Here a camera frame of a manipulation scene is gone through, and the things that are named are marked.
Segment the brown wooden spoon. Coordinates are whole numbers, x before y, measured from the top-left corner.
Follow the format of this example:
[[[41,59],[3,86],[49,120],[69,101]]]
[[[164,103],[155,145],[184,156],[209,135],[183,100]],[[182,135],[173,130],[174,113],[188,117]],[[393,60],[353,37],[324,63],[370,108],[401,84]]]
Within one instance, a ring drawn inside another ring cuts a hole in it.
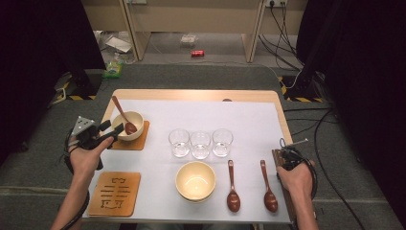
[[[116,97],[116,96],[112,96],[112,101],[113,101],[114,105],[116,105],[116,107],[117,107],[117,109],[119,110],[119,112],[120,112],[120,114],[122,115],[122,117],[124,118],[124,130],[125,130],[125,133],[126,133],[127,135],[130,135],[130,134],[135,133],[135,132],[137,131],[137,127],[136,127],[134,124],[132,124],[132,123],[127,119],[127,117],[126,117],[126,115],[125,115],[125,113],[124,113],[124,111],[123,111],[123,109],[122,109],[122,107],[121,107],[121,105],[120,105],[120,102],[119,102],[119,100],[117,99],[117,97]]]
[[[227,205],[231,212],[236,213],[240,209],[240,198],[237,194],[234,181],[234,162],[232,160],[228,161],[228,169],[230,176],[230,193],[227,195]]]
[[[278,211],[278,201],[270,188],[266,170],[266,162],[264,160],[260,161],[260,168],[265,184],[265,194],[263,197],[264,205],[269,212],[276,213]]]

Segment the square wooden coaster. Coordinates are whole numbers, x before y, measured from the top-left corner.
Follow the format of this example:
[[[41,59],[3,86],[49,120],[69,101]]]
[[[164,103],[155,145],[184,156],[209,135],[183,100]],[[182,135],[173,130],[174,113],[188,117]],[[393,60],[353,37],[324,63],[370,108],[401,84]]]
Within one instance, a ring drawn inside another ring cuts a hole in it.
[[[142,150],[145,146],[147,133],[149,129],[149,121],[144,121],[143,133],[133,141],[118,140],[112,146],[113,150]]]
[[[91,195],[90,217],[130,217],[134,212],[141,174],[102,172]]]

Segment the beige desk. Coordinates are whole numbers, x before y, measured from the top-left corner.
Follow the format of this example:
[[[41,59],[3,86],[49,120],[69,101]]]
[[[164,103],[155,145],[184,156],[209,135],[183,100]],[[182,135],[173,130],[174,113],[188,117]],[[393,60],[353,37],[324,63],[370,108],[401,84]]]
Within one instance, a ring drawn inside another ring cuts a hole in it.
[[[287,26],[296,35],[308,0],[287,0],[266,8],[265,0],[80,0],[95,31],[126,31],[137,61],[153,33],[241,35],[245,58],[254,60],[258,36],[276,35]]]

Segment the white table mat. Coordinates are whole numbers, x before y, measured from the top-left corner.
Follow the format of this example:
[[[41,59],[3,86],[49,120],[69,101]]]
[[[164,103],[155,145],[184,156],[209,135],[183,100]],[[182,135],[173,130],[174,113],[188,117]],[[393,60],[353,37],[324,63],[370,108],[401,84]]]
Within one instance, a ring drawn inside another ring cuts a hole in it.
[[[108,172],[136,172],[141,182],[130,222],[245,222],[287,223],[289,216],[276,177],[272,156],[283,137],[277,109],[273,103],[193,102],[124,100],[123,107],[140,112],[149,129],[142,150],[105,151],[102,156]],[[227,128],[234,135],[230,153],[210,154],[205,163],[216,175],[211,198],[189,203],[175,188],[177,171],[193,160],[191,155],[177,158],[170,150],[169,133],[177,128],[188,132],[214,132]],[[228,161],[234,162],[234,181],[240,209],[233,213],[227,205],[230,193]],[[278,211],[269,212],[263,202],[265,184],[260,161],[266,162],[270,188],[278,201]]]

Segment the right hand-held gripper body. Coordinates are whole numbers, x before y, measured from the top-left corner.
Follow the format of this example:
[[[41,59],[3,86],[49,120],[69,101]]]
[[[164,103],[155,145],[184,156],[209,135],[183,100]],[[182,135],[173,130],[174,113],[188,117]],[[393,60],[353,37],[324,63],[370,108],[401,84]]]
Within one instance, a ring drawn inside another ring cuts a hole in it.
[[[303,163],[305,158],[294,148],[293,144],[287,145],[283,138],[280,139],[280,148],[275,150],[275,165],[291,171]]]

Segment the person's right hand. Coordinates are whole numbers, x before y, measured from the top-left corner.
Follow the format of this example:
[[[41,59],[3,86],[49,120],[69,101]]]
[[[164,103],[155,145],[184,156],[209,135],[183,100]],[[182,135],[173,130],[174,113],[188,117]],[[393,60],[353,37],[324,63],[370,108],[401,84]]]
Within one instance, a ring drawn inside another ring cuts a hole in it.
[[[312,175],[306,163],[299,164],[291,171],[277,167],[277,173],[293,200],[311,199]]]

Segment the white paper sheets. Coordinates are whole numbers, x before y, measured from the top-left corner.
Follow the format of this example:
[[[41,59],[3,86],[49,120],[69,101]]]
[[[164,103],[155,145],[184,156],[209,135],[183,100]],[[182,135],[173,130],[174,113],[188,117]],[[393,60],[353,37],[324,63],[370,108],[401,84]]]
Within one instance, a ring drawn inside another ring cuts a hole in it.
[[[127,53],[128,51],[131,50],[131,44],[130,43],[128,43],[128,42],[126,42],[124,40],[118,39],[117,37],[114,37],[114,36],[111,36],[105,42],[105,44],[107,46],[115,48],[115,49],[119,50],[120,52],[124,52],[124,53]]]

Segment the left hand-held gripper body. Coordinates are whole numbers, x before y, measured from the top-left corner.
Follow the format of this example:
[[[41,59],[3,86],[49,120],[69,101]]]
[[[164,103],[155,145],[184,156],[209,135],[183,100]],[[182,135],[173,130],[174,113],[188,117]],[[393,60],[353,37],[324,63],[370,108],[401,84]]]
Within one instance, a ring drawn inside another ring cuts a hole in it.
[[[71,131],[74,141],[72,146],[83,149],[94,149],[102,142],[100,129],[94,120],[78,116],[77,121]]]

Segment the person's left hand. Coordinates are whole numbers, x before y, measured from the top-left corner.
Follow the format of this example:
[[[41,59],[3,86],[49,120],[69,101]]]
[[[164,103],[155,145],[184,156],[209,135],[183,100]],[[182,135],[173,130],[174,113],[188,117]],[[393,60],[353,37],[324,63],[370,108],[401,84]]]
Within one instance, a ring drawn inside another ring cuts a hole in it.
[[[75,179],[92,178],[99,165],[102,152],[107,150],[113,141],[113,137],[108,137],[93,149],[83,149],[78,145],[71,146],[68,149],[68,153],[70,154],[70,161],[74,172],[73,177]]]

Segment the green packet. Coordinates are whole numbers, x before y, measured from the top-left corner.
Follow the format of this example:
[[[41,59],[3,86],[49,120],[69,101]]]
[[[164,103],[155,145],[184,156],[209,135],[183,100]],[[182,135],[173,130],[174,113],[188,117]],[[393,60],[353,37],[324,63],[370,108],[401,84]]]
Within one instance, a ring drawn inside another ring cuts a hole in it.
[[[105,79],[117,79],[121,76],[123,70],[123,64],[120,61],[113,60],[106,64],[106,69],[104,70],[102,76]]]

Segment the black stand base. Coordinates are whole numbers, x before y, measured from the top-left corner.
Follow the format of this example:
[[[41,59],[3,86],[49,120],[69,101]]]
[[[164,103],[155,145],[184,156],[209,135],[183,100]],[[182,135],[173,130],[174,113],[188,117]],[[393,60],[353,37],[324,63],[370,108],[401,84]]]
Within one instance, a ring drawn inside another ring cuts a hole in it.
[[[54,104],[65,100],[95,100],[102,84],[102,69],[85,69],[84,75],[75,77],[70,72],[56,82]]]
[[[283,98],[291,102],[321,103],[319,90],[312,80],[300,81],[297,76],[281,76],[279,83]]]

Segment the clear plastic box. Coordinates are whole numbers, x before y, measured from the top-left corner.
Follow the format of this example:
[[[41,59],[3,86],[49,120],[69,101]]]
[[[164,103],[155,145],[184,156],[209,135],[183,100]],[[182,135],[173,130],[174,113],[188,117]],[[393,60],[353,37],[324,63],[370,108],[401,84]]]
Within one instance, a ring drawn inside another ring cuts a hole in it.
[[[194,34],[183,34],[180,39],[181,47],[194,47],[197,43],[197,36]]]

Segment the clear drinking glass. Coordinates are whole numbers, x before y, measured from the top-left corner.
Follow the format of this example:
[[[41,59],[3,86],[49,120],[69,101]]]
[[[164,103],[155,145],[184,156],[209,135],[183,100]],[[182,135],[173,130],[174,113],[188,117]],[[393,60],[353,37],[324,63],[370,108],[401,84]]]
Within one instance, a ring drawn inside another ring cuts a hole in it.
[[[213,153],[218,157],[225,157],[229,154],[231,145],[234,141],[233,133],[226,129],[221,128],[213,133]]]
[[[183,128],[174,129],[169,134],[171,152],[176,157],[187,156],[190,152],[190,135]]]
[[[198,160],[205,159],[210,154],[211,135],[206,131],[195,131],[191,135],[192,156]]]

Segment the cream ceramic bowl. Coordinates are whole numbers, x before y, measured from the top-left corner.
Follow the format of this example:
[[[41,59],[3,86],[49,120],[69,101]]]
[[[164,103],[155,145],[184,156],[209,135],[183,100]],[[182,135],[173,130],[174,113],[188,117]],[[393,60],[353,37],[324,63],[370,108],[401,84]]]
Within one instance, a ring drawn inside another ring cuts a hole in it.
[[[178,170],[175,177],[178,194],[189,199],[210,196],[215,184],[216,176],[213,168],[200,161],[186,163]]]
[[[209,200],[209,199],[211,198],[211,195],[208,195],[208,196],[206,196],[206,197],[204,197],[204,198],[201,198],[201,199],[189,199],[189,198],[187,198],[187,197],[185,197],[185,196],[182,196],[182,195],[181,195],[181,197],[182,197],[184,200],[188,201],[189,203],[195,203],[195,204],[197,204],[197,203],[202,203],[202,202],[205,202],[205,201]]]
[[[125,130],[123,130],[119,135],[118,138],[122,141],[134,141],[139,138],[144,131],[144,117],[135,111],[126,111],[123,117],[121,114],[118,114],[112,119],[112,126],[123,126],[127,123],[131,123],[136,127],[136,131],[131,134],[127,134]]]

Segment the black curtain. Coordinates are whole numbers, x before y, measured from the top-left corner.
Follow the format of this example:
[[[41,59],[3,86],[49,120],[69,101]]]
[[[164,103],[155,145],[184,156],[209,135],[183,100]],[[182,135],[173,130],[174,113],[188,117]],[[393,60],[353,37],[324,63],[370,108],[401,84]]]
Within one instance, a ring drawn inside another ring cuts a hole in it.
[[[406,227],[406,0],[307,0],[297,49]]]
[[[16,152],[69,72],[104,62],[81,0],[0,0],[0,165]]]

